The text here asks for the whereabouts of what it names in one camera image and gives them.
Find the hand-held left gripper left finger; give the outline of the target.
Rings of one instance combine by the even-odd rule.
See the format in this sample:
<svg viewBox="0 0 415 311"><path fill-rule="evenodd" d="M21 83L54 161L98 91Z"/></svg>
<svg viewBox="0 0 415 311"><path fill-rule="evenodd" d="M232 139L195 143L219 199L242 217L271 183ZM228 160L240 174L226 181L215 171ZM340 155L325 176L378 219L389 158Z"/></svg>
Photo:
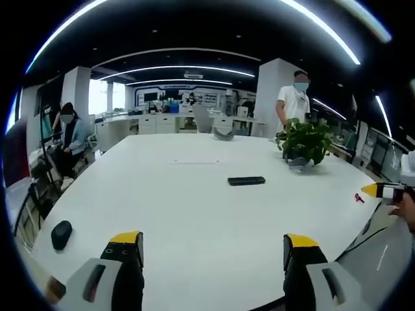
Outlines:
<svg viewBox="0 0 415 311"><path fill-rule="evenodd" d="M143 233L120 233L69 278L56 309L141 310L143 266Z"/></svg>

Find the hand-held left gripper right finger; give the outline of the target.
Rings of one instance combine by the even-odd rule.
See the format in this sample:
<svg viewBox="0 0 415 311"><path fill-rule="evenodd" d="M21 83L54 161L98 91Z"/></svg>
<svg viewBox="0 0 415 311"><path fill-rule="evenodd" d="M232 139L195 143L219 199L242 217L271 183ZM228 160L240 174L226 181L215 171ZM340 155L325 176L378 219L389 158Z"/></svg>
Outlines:
<svg viewBox="0 0 415 311"><path fill-rule="evenodd" d="M343 266L327 261L313 239L283 236L286 310L372 310L362 286Z"/></svg>

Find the person's right hand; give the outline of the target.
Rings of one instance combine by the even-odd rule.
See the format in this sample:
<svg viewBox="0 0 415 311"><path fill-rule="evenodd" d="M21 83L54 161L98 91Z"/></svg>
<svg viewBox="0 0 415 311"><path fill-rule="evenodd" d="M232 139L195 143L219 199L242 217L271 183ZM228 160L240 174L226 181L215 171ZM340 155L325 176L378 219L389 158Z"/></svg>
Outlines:
<svg viewBox="0 0 415 311"><path fill-rule="evenodd" d="M411 233L415 232L415 206L414 200L407 193L404 192L402 199L395 201L392 204L393 208L389 211L390 216L398 216L407 223L409 231Z"/></svg>

